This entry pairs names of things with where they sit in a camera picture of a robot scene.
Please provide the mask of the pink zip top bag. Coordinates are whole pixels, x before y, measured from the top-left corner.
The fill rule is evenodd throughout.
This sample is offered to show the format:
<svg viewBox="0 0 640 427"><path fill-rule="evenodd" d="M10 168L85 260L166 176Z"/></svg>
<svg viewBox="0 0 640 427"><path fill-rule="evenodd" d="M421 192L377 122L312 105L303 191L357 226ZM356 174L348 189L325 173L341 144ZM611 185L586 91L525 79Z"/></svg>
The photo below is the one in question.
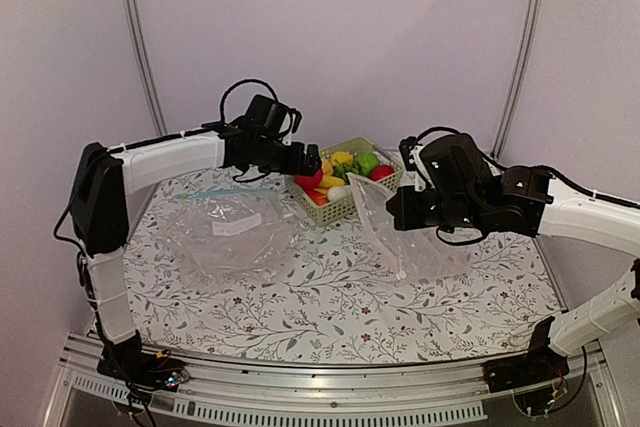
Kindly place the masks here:
<svg viewBox="0 0 640 427"><path fill-rule="evenodd" d="M348 179L363 235L399 281L416 283L471 270L467 251L438 240L433 228L396 230L394 219L386 210L386 202L393 196L390 189L353 173Z"/></svg>

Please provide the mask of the red toy apple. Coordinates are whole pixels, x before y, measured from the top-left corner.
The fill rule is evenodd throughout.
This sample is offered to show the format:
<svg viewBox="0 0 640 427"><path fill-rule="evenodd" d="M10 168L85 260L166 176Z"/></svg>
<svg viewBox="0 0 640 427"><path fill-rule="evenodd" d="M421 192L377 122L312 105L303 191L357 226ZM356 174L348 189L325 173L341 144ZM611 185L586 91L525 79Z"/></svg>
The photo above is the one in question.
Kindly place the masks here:
<svg viewBox="0 0 640 427"><path fill-rule="evenodd" d="M311 176L294 176L294 182L304 190L314 190L318 188L323 180L324 173L319 169Z"/></svg>

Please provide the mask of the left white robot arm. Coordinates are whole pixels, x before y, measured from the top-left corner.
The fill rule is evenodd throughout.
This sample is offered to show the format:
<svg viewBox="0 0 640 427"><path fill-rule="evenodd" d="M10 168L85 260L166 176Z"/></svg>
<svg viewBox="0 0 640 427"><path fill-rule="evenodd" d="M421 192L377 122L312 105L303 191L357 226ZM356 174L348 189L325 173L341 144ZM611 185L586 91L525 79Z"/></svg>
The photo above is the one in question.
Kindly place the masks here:
<svg viewBox="0 0 640 427"><path fill-rule="evenodd" d="M193 172L236 168L246 173L313 175L321 166L319 148L292 139L301 113L276 95L255 95L246 112L135 143L86 145L69 200L60 218L69 220L77 249L79 283L91 307L103 345L97 370L131 387L175 390L189 375L183 361L144 351L130 311L124 253L160 186ZM139 191L146 205L136 218L129 198Z"/></svg>

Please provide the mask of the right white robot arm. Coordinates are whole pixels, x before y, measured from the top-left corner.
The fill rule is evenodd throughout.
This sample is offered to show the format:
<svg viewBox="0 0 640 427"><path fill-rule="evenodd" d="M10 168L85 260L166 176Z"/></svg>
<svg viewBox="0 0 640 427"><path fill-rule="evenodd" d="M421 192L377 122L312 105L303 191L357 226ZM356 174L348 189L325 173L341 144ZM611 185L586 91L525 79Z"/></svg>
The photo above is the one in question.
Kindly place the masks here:
<svg viewBox="0 0 640 427"><path fill-rule="evenodd" d="M407 170L417 175L387 202L398 231L432 228L438 238L473 228L483 237L515 233L564 237L639 255L639 205L588 190L545 165L497 167L467 133L427 129L399 144ZM569 357L586 344L639 318L639 266L577 308L538 322L527 351L488 361L490 392L554 380L569 372Z"/></svg>

